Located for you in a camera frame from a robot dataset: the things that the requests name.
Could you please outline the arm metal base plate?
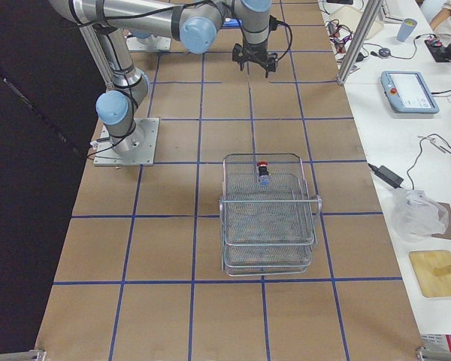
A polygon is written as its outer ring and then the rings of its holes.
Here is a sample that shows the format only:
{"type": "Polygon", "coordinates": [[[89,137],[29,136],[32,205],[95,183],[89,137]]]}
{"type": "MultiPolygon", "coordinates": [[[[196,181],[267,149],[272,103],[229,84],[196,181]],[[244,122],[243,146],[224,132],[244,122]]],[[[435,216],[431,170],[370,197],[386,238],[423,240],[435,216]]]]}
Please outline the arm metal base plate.
{"type": "Polygon", "coordinates": [[[133,53],[158,53],[170,50],[171,39],[149,32],[130,32],[126,36],[128,49],[133,53]]]}
{"type": "Polygon", "coordinates": [[[160,119],[135,118],[135,131],[116,147],[111,148],[108,130],[102,126],[100,138],[105,141],[98,142],[93,152],[95,166],[136,166],[154,164],[156,142],[159,134],[160,119]]]}

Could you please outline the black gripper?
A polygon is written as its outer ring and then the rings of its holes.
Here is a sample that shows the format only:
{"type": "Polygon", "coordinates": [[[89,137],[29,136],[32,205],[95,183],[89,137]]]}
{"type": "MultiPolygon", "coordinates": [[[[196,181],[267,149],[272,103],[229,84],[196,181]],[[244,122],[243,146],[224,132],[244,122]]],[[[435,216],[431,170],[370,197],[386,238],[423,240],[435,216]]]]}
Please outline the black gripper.
{"type": "Polygon", "coordinates": [[[254,62],[265,70],[265,77],[268,78],[269,74],[277,69],[278,55],[268,52],[267,41],[259,44],[250,44],[245,41],[243,45],[234,45],[232,61],[239,64],[240,71],[244,70],[246,62],[254,62]]]}

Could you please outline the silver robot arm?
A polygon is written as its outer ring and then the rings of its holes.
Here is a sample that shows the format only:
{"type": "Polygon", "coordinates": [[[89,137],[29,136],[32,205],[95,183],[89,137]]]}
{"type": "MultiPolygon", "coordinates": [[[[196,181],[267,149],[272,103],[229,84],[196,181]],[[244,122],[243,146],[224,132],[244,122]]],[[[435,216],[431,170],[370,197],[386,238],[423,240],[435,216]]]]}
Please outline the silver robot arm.
{"type": "Polygon", "coordinates": [[[239,22],[242,42],[232,59],[274,72],[279,56],[268,52],[268,38],[277,28],[270,15],[270,1],[196,1],[168,4],[161,1],[52,1],[64,19],[94,34],[89,45],[101,71],[108,73],[111,88],[101,94],[95,109],[107,131],[103,149],[92,153],[101,165],[153,164],[159,121],[138,119],[135,112],[147,96],[150,81],[137,68],[124,30],[140,37],[159,36],[179,41],[189,52],[209,50],[226,19],[239,22]]]}

